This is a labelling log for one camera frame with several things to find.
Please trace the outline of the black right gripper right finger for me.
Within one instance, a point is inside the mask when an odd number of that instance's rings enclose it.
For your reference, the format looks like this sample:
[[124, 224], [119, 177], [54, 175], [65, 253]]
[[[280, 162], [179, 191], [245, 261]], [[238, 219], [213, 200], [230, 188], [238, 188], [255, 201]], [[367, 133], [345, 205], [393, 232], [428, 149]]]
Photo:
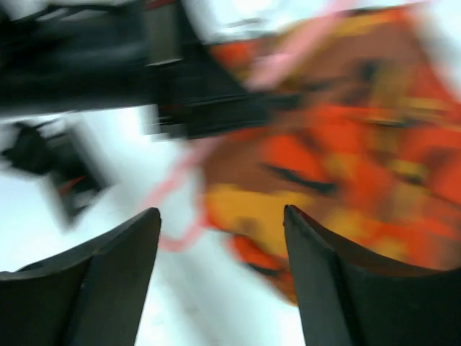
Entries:
[[285, 238], [307, 345], [460, 343], [460, 270], [382, 256], [329, 231], [294, 205]]

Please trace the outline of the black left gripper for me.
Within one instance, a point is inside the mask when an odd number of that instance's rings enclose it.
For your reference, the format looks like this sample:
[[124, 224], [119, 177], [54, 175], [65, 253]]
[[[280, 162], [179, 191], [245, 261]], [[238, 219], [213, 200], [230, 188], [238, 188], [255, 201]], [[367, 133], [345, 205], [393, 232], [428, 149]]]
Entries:
[[298, 93], [246, 90], [207, 51], [151, 64], [154, 114], [143, 121], [148, 135], [198, 139], [266, 125], [272, 112], [294, 110]]

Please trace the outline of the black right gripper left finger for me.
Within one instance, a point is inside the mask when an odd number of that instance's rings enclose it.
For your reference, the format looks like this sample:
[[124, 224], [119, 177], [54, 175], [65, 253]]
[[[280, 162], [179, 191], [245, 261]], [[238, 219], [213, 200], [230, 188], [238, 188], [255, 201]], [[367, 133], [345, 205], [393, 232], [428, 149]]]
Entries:
[[134, 345], [161, 230], [149, 208], [65, 252], [1, 273], [1, 344]]

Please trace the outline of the orange camouflage trousers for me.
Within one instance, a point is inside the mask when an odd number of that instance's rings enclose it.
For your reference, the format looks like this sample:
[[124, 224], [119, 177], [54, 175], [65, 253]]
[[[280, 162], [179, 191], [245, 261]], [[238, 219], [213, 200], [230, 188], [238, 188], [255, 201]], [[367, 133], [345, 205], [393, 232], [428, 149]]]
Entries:
[[288, 301], [286, 205], [373, 252], [460, 266], [460, 98], [411, 5], [348, 14], [274, 90], [284, 105], [206, 159], [211, 226]]

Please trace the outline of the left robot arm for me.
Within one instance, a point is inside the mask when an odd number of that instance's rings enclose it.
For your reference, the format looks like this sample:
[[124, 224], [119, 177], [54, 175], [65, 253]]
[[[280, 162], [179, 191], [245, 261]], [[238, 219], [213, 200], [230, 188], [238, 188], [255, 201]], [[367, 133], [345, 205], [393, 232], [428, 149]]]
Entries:
[[1, 343], [303, 345], [206, 234], [201, 166], [298, 92], [247, 87], [183, 1], [1, 11]]

